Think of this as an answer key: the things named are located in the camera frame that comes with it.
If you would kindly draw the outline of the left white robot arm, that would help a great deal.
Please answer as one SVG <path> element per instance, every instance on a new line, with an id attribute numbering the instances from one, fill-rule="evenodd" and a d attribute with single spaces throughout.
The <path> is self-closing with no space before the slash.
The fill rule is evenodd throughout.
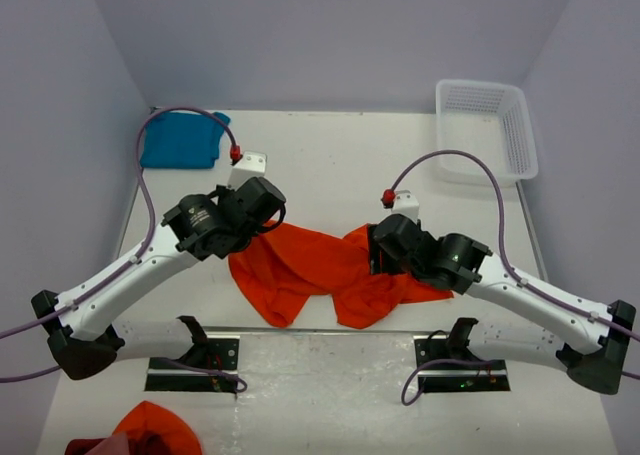
<path id="1" fill-rule="evenodd" d="M 92 377 L 117 361 L 164 358 L 195 368 L 208 354 L 208 337 L 193 316 L 137 325 L 123 313 L 157 286 L 214 256 L 245 250 L 284 218 L 286 198 L 270 181 L 252 177 L 237 188 L 219 185 L 183 197 L 134 249 L 71 290 L 43 290 L 31 304 L 48 334 L 60 369 L 72 380 Z"/>

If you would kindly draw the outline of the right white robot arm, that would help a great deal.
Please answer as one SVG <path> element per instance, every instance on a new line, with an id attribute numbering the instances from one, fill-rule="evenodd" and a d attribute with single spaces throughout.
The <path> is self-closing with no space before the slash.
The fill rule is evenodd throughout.
<path id="1" fill-rule="evenodd" d="M 435 365 L 489 369 L 517 360 L 564 372 L 583 388 L 615 395 L 635 320 L 634 306 L 571 295 L 509 266 L 486 245 L 459 233 L 439 238 L 417 221 L 392 214 L 367 228 L 373 274 L 406 275 L 419 285 L 500 306 L 530 327 L 481 325 L 458 319 Z"/>

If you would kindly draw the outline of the orange t shirt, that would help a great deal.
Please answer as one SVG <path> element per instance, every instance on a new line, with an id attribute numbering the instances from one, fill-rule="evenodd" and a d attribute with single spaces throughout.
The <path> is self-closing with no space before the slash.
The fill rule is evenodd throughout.
<path id="1" fill-rule="evenodd" d="M 366 226 L 338 238 L 284 223 L 231 254 L 228 266 L 247 301 L 277 328 L 291 326 L 313 296 L 331 297 L 337 323 L 354 329 L 374 325 L 399 305 L 454 297 L 407 274 L 372 275 Z"/>

